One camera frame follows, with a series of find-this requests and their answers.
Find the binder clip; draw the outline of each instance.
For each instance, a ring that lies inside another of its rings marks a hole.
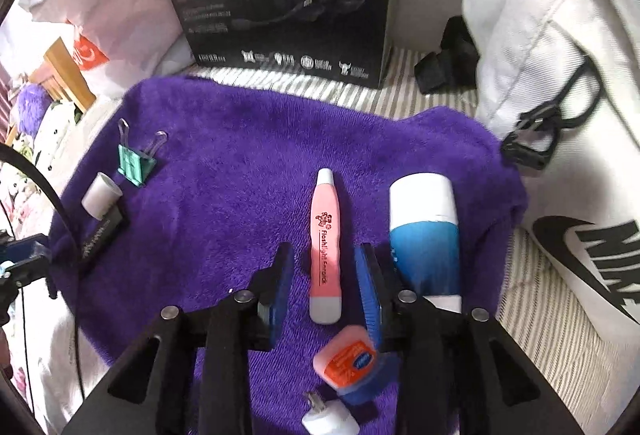
[[[123,119],[119,120],[118,130],[120,131],[120,144],[118,145],[120,167],[118,172],[140,188],[155,168],[156,159],[154,156],[158,149],[167,142],[168,136],[166,132],[156,132],[151,143],[140,152],[129,147],[129,123]]]

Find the purple plush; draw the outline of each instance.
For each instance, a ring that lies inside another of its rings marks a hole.
[[[18,131],[35,138],[40,128],[40,123],[44,119],[44,114],[53,99],[42,85],[28,83],[20,89],[18,93]]]
[[[157,130],[169,135],[140,189],[117,171],[119,118],[128,121],[134,148]],[[80,201],[95,174],[105,172],[121,185],[130,221],[81,282],[79,323],[112,363],[164,306],[215,304],[244,288],[270,264],[278,243],[290,241],[296,269],[282,338],[274,351],[250,354],[250,379],[256,434],[303,434],[302,393],[322,384],[314,354],[345,325],[363,323],[353,247],[388,245],[388,190],[396,179],[417,172],[451,179],[463,306],[495,311],[508,239],[526,206],[518,172],[498,147],[482,125],[444,107],[393,122],[276,92],[191,78],[146,80],[127,92],[63,194],[86,236],[95,221]],[[342,228],[343,314],[331,326],[309,319],[302,263],[316,174],[324,167],[334,170]],[[50,238],[53,278],[74,307],[76,271],[58,219]],[[364,435],[393,433],[396,398],[392,385],[370,407],[354,410]]]

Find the white backpack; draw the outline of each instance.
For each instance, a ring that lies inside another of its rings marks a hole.
[[[640,343],[640,0],[463,0],[477,119],[522,168],[524,225],[604,340]]]

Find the pink pen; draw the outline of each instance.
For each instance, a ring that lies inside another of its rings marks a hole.
[[[342,314],[340,290],[340,207],[334,174],[318,172],[311,201],[311,289],[309,316],[315,323],[331,325]]]

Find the wooden bed frame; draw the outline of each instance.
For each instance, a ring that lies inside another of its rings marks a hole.
[[[84,114],[94,104],[95,96],[86,84],[80,69],[66,49],[62,38],[58,38],[44,53],[44,62],[29,76],[31,83],[38,83],[49,92],[54,101],[71,101]],[[12,126],[4,144],[11,146],[18,135]]]

